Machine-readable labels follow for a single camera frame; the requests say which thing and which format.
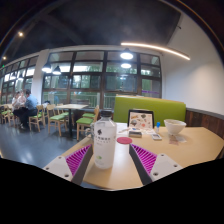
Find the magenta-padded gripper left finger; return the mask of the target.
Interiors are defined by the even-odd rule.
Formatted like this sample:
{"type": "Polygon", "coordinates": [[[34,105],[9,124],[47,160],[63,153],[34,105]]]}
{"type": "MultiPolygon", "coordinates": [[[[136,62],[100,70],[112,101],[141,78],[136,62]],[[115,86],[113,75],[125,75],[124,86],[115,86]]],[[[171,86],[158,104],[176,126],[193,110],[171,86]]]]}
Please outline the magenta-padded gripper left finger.
{"type": "Polygon", "coordinates": [[[92,155],[92,145],[87,145],[67,156],[56,157],[44,170],[80,185],[92,155]]]}

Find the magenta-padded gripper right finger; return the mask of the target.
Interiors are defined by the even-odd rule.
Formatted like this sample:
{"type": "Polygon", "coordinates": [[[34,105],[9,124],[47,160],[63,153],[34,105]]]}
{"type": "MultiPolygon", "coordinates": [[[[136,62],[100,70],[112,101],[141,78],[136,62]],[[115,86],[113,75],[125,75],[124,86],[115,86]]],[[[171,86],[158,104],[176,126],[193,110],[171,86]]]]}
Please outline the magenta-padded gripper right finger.
{"type": "Polygon", "coordinates": [[[182,169],[165,153],[156,155],[135,144],[129,145],[129,154],[143,185],[150,184],[182,169]]]}

